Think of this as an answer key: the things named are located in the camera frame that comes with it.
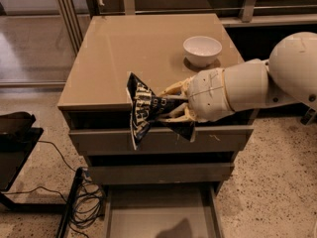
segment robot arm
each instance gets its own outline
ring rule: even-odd
[[[167,88],[188,98],[181,118],[159,121],[217,121],[235,112],[297,102],[317,110],[317,35],[298,33],[282,40],[269,60],[253,59],[227,68],[201,70]]]

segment terrazzo floor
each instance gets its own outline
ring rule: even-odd
[[[14,79],[19,69],[22,74],[19,79],[66,79],[73,53],[66,44],[65,33],[58,35],[60,29],[63,32],[60,18],[10,18],[10,21],[12,25],[8,27],[8,18],[0,18],[1,54],[8,49],[3,47],[4,44],[10,45],[12,53],[10,60],[0,54],[1,78]],[[35,26],[32,25],[35,21],[36,25],[46,26],[42,38],[32,36],[41,28],[35,31],[29,27],[28,32],[22,31],[23,24]],[[50,26],[58,28],[58,31],[53,30],[54,35],[48,34],[51,33],[48,29]],[[21,37],[21,32],[29,36]],[[57,38],[61,38],[59,41],[64,42],[65,46],[61,50],[52,48],[50,52],[43,53],[41,49],[32,50],[33,44],[42,46],[43,43],[37,44],[37,41],[42,42],[44,37],[49,36],[52,39],[47,41],[50,46],[55,44]],[[62,54],[63,62],[56,59],[56,53],[59,56]],[[41,58],[36,65],[31,62],[29,65],[17,65],[17,60],[33,60],[29,56]],[[60,63],[43,67],[43,64],[52,64],[54,60]],[[45,130],[41,140],[56,143],[72,167],[86,166],[72,146],[67,135],[68,128],[56,107],[60,93],[61,89],[0,89],[0,114],[20,110],[35,114],[37,121],[34,126]],[[317,220],[317,125],[304,126],[299,119],[297,116],[256,119],[252,138],[245,150],[239,153],[233,175],[223,184],[217,196],[225,238],[313,237]],[[42,185],[67,196],[72,178],[73,172],[56,150],[51,145],[38,143],[10,192]],[[8,197],[17,202],[62,203],[57,194],[44,190]],[[18,214],[5,212],[3,207],[0,209],[1,238],[54,237],[58,229],[58,214]],[[173,227],[175,225],[172,223],[165,225],[167,231]],[[91,238],[103,237],[103,220],[98,219],[83,231]],[[150,237],[171,237],[163,231]],[[70,231],[66,237],[83,236]],[[187,237],[207,238],[194,229]]]

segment wooden tabletop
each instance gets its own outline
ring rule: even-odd
[[[215,14],[94,17],[59,109],[130,109],[130,72],[155,93],[196,74],[183,52],[183,42],[192,36],[212,37],[222,44],[222,53],[209,68],[243,61]]]

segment gray drawer front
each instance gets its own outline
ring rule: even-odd
[[[241,151],[246,146],[252,126],[196,128],[196,139],[188,142],[166,129],[152,129],[135,151],[130,130],[72,130],[69,136],[78,153],[89,155],[203,153]]]
[[[221,181],[230,177],[232,164],[187,164],[90,167],[94,182],[100,184],[156,184]]]

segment bowl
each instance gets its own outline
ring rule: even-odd
[[[217,40],[206,36],[188,38],[183,47],[185,57],[196,67],[206,67],[214,62],[222,50]]]

